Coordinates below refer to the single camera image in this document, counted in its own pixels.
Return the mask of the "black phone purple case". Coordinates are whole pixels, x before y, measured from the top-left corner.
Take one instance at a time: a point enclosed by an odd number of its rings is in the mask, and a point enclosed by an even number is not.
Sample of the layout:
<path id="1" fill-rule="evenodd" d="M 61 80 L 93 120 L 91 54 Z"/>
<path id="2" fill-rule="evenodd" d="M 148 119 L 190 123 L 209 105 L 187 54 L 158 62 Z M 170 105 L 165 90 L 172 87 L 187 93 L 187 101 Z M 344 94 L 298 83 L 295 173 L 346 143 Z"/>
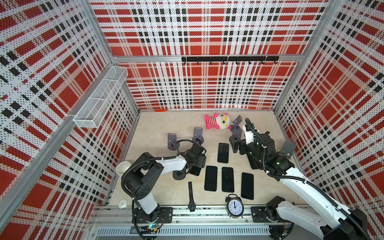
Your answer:
<path id="1" fill-rule="evenodd" d="M 216 166 L 206 166 L 205 173 L 205 191 L 216 192 L 217 191 L 217 178 L 218 168 Z"/>

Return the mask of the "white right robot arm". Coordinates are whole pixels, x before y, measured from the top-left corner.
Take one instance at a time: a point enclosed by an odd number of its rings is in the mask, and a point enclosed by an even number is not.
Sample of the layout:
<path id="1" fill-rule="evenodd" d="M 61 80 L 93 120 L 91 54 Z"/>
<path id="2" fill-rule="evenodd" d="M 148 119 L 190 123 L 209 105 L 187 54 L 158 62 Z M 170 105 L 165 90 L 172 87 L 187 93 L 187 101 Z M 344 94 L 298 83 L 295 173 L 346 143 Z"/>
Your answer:
<path id="1" fill-rule="evenodd" d="M 286 141 L 281 151 L 269 133 L 247 131 L 245 138 L 233 134 L 229 142 L 234 153 L 246 155 L 253 169 L 263 170 L 269 177 L 294 191 L 313 212 L 309 212 L 276 196 L 266 204 L 270 222 L 289 221 L 322 240 L 368 240 L 368 219 L 359 209 L 350 209 L 336 201 L 305 177 L 290 161 L 296 145 Z"/>

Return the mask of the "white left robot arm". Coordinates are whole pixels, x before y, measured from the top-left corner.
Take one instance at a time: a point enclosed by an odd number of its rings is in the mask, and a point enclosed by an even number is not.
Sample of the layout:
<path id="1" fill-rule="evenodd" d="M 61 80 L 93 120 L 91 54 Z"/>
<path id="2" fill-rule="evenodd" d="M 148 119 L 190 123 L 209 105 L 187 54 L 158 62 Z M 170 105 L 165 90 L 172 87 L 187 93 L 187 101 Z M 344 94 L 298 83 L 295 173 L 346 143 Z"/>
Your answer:
<path id="1" fill-rule="evenodd" d="M 145 214 L 157 212 L 159 204 L 152 190 L 162 174 L 180 173 L 185 177 L 192 168 L 203 168 L 207 150 L 192 140 L 179 140 L 171 143 L 177 153 L 168 157 L 154 157 L 143 153 L 121 177 L 122 190 L 132 198 Z"/>

